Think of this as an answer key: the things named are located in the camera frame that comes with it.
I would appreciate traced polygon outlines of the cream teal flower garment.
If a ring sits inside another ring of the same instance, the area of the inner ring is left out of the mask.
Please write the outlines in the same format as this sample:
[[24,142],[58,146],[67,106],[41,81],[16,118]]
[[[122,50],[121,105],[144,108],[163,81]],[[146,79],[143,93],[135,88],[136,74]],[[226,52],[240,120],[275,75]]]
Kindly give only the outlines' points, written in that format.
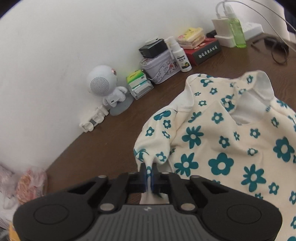
[[277,240],[295,240],[295,112],[265,72],[189,76],[144,124],[133,154],[148,169],[199,175],[272,203],[282,215]]

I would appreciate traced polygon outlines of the white plastic toy figure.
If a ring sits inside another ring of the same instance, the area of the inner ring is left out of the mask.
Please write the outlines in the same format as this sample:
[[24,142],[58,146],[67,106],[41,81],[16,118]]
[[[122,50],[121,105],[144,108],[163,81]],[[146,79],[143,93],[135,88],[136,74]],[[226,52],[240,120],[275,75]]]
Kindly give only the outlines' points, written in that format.
[[93,112],[86,115],[86,117],[80,122],[79,127],[83,132],[92,132],[94,128],[102,123],[106,116],[109,115],[108,110],[102,105],[96,108]]

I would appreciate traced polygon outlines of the pink floral plastic bag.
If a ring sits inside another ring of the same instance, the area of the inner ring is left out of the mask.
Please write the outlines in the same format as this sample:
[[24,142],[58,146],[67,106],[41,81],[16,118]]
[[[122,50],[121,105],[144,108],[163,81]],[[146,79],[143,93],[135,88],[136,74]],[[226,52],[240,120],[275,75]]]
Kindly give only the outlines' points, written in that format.
[[16,198],[19,204],[22,205],[44,196],[47,193],[47,179],[47,174],[43,169],[37,167],[27,169],[16,187]]

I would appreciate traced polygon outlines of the green white card box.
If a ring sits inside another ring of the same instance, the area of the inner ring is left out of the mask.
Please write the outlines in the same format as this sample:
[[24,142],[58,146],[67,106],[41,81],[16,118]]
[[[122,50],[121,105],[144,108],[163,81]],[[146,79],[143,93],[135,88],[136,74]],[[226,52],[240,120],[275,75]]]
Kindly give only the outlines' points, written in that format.
[[128,90],[134,99],[138,100],[154,87],[150,80],[147,79],[146,75],[141,71],[137,70],[126,77],[126,83]]

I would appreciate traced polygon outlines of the white robot speaker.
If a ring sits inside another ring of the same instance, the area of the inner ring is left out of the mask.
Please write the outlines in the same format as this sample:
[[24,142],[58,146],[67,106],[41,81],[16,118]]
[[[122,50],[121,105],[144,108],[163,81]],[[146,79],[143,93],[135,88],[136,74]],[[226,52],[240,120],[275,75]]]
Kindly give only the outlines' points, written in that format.
[[107,65],[99,65],[88,74],[87,87],[91,94],[102,98],[112,116],[126,111],[134,100],[126,87],[118,85],[116,71]]

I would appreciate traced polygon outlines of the white patterned tin box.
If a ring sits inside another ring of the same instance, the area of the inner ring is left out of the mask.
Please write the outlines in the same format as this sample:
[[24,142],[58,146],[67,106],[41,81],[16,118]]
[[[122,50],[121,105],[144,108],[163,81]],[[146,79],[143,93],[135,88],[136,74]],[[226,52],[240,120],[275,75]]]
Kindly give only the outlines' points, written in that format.
[[175,58],[171,57],[169,50],[155,58],[144,58],[139,64],[153,84],[161,84],[181,70]]

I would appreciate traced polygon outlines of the small white spray bottle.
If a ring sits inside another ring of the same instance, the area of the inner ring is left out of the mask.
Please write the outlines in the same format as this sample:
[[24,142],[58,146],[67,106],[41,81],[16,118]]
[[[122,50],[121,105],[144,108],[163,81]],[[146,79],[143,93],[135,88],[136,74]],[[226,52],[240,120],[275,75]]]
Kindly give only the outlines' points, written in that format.
[[177,61],[178,66],[182,72],[189,72],[192,69],[189,59],[184,49],[179,45],[176,39],[171,36],[165,39],[165,43],[170,51],[170,54]]

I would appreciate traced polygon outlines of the black charger block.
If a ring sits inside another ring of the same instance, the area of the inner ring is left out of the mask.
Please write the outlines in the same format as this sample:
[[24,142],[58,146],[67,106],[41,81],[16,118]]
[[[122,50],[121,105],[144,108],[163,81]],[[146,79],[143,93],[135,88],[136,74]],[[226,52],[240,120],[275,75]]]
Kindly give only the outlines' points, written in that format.
[[168,48],[165,42],[161,40],[160,42],[155,42],[150,45],[144,45],[138,50],[144,58],[155,58],[156,56],[165,52],[167,49]]

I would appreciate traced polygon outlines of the red black box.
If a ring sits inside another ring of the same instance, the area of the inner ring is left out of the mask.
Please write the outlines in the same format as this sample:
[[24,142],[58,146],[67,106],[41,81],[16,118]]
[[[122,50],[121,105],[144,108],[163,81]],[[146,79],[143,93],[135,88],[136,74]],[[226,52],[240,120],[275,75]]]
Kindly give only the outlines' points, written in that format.
[[185,50],[191,65],[198,66],[221,51],[220,43],[215,38],[206,38],[196,49]]

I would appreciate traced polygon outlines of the yellow tissue packs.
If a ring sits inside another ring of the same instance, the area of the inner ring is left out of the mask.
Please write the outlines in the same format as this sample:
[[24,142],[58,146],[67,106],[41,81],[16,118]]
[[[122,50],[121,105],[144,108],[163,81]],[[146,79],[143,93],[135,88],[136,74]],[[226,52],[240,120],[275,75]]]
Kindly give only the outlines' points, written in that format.
[[205,40],[204,30],[200,27],[189,28],[184,34],[178,36],[177,42],[183,49],[196,49]]

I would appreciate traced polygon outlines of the green spray bottle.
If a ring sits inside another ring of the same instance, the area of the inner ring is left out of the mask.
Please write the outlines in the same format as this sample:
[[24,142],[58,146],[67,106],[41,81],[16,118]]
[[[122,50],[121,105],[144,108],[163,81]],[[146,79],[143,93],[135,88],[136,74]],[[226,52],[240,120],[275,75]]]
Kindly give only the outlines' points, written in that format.
[[237,48],[246,48],[246,40],[244,37],[243,29],[240,20],[237,18],[236,14],[231,5],[224,5],[225,15],[228,17],[229,25],[234,37],[234,42]]

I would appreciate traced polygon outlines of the white usb charger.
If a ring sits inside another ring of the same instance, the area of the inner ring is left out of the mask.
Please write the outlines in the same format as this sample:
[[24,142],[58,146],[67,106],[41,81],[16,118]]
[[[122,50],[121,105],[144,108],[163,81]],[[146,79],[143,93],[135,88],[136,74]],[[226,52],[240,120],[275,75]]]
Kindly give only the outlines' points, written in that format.
[[217,35],[224,37],[231,37],[232,31],[229,25],[228,18],[212,19],[212,23]]

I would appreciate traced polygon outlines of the white power strip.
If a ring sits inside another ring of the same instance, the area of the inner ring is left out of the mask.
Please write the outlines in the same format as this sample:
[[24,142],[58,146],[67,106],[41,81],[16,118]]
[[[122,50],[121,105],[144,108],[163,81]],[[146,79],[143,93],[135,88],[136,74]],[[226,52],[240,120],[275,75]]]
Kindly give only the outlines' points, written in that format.
[[264,33],[261,24],[252,22],[242,23],[242,30],[246,41]]

